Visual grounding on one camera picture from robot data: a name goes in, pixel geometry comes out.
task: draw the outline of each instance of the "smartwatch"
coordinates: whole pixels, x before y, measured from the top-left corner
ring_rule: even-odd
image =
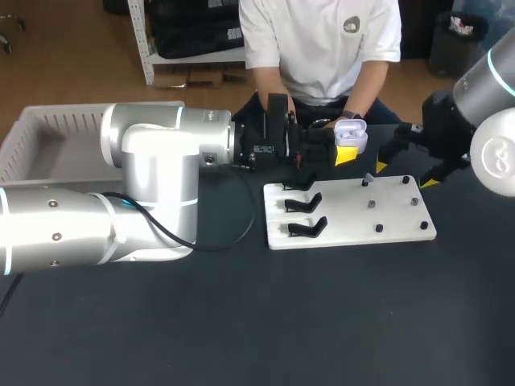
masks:
[[[341,113],[342,117],[345,117],[347,119],[363,119],[363,117],[358,113],[353,113],[352,111],[344,110]]]

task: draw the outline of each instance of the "white basket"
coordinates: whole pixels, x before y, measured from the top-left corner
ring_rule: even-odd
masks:
[[[147,104],[184,106],[183,102]],[[112,190],[122,173],[100,148],[102,116],[109,104],[31,106],[23,110],[0,148],[0,185]]]

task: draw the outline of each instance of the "white t-shirt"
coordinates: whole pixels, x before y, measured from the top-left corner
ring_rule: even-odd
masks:
[[[326,105],[369,60],[401,59],[398,0],[240,0],[247,68],[280,67],[292,96]]]

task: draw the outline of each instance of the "metal shelf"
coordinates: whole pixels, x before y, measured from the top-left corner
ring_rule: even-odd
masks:
[[[245,49],[243,47],[188,58],[164,59],[157,52],[154,52],[146,37],[144,0],[127,0],[127,2],[129,3],[130,18],[132,19],[134,35],[138,44],[139,57],[142,61],[143,72],[148,85],[154,84],[154,65],[156,64],[231,63],[245,61]]]

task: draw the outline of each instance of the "black table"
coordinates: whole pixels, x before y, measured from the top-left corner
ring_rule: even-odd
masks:
[[[321,177],[362,177],[391,134],[370,128]],[[385,175],[433,162],[413,149]],[[260,204],[276,174],[249,178]],[[0,320],[0,384],[513,385],[515,200],[472,170],[423,196],[428,243],[273,252],[261,206],[226,253],[28,274]],[[199,242],[245,226],[237,180],[203,175],[200,199]]]

